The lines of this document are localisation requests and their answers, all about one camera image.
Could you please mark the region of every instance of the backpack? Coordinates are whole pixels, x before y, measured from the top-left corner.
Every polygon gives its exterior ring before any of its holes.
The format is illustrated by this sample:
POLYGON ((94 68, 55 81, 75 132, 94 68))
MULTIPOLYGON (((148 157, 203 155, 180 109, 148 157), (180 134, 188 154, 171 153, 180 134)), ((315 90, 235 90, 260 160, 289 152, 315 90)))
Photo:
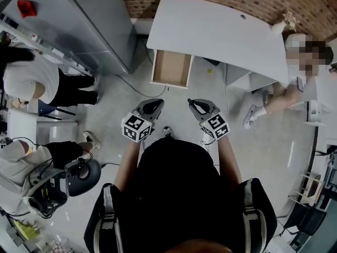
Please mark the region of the backpack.
MULTIPOLYGON (((116 214, 120 198, 121 193, 115 185, 103 185, 84 234, 90 253, 124 252, 116 214)), ((228 240, 231 242, 226 246, 235 253, 262 253, 275 233, 277 221, 259 179, 241 183, 232 192, 229 202, 231 237, 228 240)))

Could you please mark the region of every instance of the black shorts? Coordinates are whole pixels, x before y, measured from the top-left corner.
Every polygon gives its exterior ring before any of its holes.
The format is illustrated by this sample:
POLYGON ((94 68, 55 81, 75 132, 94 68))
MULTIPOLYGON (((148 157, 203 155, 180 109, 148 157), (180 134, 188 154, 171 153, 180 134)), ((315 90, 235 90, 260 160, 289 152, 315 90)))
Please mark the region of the black shorts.
POLYGON ((83 154, 82 147, 72 141, 51 142, 45 146, 52 155, 54 168, 57 169, 64 169, 64 166, 83 154))

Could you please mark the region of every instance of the gray refrigerator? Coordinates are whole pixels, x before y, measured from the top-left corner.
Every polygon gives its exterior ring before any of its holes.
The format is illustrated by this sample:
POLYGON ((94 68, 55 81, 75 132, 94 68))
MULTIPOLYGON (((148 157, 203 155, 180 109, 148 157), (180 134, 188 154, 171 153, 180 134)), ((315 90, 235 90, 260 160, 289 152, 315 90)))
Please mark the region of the gray refrigerator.
POLYGON ((37 16, 25 18, 17 1, 3 13, 92 73, 130 73, 136 34, 123 0, 27 0, 37 16))

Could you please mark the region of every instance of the black chair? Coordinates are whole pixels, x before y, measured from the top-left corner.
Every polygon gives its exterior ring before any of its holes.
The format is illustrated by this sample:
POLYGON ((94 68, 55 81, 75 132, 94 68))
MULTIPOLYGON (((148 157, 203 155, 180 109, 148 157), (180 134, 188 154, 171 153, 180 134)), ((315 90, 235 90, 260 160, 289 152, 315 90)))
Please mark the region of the black chair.
POLYGON ((47 117, 47 118, 59 120, 59 121, 62 120, 61 118, 50 116, 49 114, 52 113, 53 111, 59 111, 59 112, 63 112, 69 115, 73 115, 73 116, 76 115, 75 113, 61 110, 58 107, 49 106, 43 101, 38 100, 38 116, 43 116, 43 117, 47 117))
MULTIPOLYGON (((284 228, 288 230, 290 227, 297 226, 299 232, 313 236, 322 224, 325 216, 326 212, 318 210, 315 207, 296 205, 284 228)), ((289 233, 294 235, 298 232, 289 231, 289 233)))

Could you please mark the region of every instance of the tiled floor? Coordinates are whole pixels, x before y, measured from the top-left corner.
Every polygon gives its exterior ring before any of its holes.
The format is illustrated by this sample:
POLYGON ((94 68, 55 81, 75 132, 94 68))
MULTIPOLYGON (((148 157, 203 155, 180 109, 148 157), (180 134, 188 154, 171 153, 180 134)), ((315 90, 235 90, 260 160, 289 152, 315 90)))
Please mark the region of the tiled floor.
MULTIPOLYGON (((139 44, 138 60, 141 61, 133 75, 123 76, 135 88, 147 95, 160 94, 164 86, 149 84, 152 65, 147 59, 144 46, 139 44)), ((224 65, 215 67, 196 57, 190 77, 189 89, 171 87, 161 98, 165 107, 156 122, 156 131, 145 141, 146 146, 161 137, 161 129, 168 125, 177 138, 200 144, 203 132, 189 110, 187 99, 208 99, 213 101, 224 113, 227 112, 226 91, 223 81, 224 65)), ((121 120, 132 111, 139 102, 146 98, 134 92, 122 80, 115 76, 104 76, 99 87, 101 100, 98 105, 76 109, 80 124, 75 131, 58 128, 51 129, 51 141, 82 141, 81 132, 91 130, 100 139, 102 147, 94 151, 94 157, 100 163, 120 163, 128 140, 122 136, 121 120)), ((308 158, 314 136, 314 127, 305 125, 306 113, 286 110, 284 112, 261 117, 256 127, 250 130, 242 128, 242 120, 251 104, 261 105, 261 94, 243 93, 236 89, 227 89, 229 104, 230 140, 241 170, 243 180, 257 177, 277 215, 284 213, 282 208, 287 203, 287 195, 293 187, 299 186, 298 173, 308 166, 308 158), (290 150, 294 150, 290 159, 290 150)), ((210 146, 214 164, 217 165, 216 143, 210 146)), ((52 233, 61 239, 67 237, 70 244, 78 250, 85 251, 83 234, 91 214, 94 202, 101 186, 113 182, 117 166, 107 166, 100 183, 88 193, 68 200, 48 220, 52 233)))

